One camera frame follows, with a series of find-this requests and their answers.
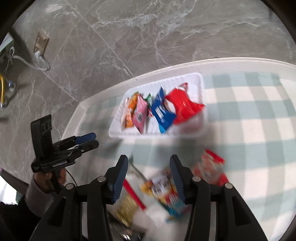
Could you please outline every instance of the red snack bag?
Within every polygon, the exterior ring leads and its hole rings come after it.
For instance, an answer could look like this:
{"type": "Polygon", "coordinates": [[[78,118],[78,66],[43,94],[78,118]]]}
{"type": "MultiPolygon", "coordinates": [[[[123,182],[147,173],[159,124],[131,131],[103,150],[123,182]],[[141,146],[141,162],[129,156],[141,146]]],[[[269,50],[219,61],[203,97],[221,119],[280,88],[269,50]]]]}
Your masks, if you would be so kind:
{"type": "Polygon", "coordinates": [[[189,99],[187,94],[188,83],[174,88],[165,98],[172,102],[176,109],[177,117],[174,119],[174,124],[180,124],[187,121],[192,116],[200,113],[205,107],[204,104],[194,103],[189,99]]]}
{"type": "Polygon", "coordinates": [[[210,184],[223,186],[228,182],[222,171],[224,163],[223,158],[206,149],[201,156],[201,162],[196,163],[191,171],[195,176],[201,177],[210,184]]]}

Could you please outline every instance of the power outlet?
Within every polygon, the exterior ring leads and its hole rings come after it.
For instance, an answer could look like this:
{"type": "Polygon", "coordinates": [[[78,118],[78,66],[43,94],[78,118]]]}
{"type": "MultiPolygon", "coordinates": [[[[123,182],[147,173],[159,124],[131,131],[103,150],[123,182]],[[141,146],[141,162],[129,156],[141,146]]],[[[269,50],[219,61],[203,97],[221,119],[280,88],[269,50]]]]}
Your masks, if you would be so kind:
{"type": "Polygon", "coordinates": [[[36,53],[39,50],[41,52],[41,55],[43,56],[48,45],[48,41],[49,38],[39,31],[37,33],[37,38],[34,45],[34,53],[36,53]]]}
{"type": "Polygon", "coordinates": [[[9,53],[9,50],[11,47],[13,47],[13,45],[14,45],[14,39],[10,35],[10,33],[8,33],[5,36],[2,44],[0,44],[0,64],[4,62],[4,57],[6,56],[6,54],[9,53]]]}

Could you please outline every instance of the marble floor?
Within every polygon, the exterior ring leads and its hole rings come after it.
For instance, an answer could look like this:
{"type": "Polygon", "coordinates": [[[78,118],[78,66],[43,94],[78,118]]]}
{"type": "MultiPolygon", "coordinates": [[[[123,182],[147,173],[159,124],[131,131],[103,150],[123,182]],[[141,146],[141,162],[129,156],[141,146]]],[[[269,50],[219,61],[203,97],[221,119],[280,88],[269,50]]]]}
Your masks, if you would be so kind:
{"type": "Polygon", "coordinates": [[[51,70],[15,60],[17,94],[0,110],[0,166],[27,182],[30,122],[46,114],[56,141],[79,102],[140,74],[222,57],[296,64],[292,37],[260,0],[36,0],[13,26],[16,54],[31,57],[38,30],[51,70]]]}

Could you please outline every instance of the sleeve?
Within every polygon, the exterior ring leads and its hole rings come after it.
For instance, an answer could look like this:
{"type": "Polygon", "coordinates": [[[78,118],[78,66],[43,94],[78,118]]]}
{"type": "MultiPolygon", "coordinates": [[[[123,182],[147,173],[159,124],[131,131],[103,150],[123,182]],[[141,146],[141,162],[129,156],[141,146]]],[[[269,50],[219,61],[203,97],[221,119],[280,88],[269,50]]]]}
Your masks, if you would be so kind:
{"type": "Polygon", "coordinates": [[[18,205],[0,202],[0,215],[18,241],[28,241],[52,201],[52,195],[42,192],[32,179],[18,205]]]}

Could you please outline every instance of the hand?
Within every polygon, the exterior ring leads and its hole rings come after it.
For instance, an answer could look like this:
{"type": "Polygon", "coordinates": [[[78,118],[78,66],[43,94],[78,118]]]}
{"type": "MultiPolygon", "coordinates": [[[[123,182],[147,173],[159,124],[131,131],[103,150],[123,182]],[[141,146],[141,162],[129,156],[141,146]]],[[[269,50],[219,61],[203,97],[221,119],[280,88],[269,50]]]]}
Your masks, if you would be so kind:
{"type": "MultiPolygon", "coordinates": [[[[60,178],[58,179],[58,182],[59,184],[64,185],[64,183],[66,182],[66,169],[62,168],[59,172],[59,175],[60,178]]],[[[34,173],[33,177],[41,191],[43,191],[44,193],[48,193],[49,191],[51,191],[48,185],[48,181],[52,178],[51,172],[36,172],[34,173]]]]}

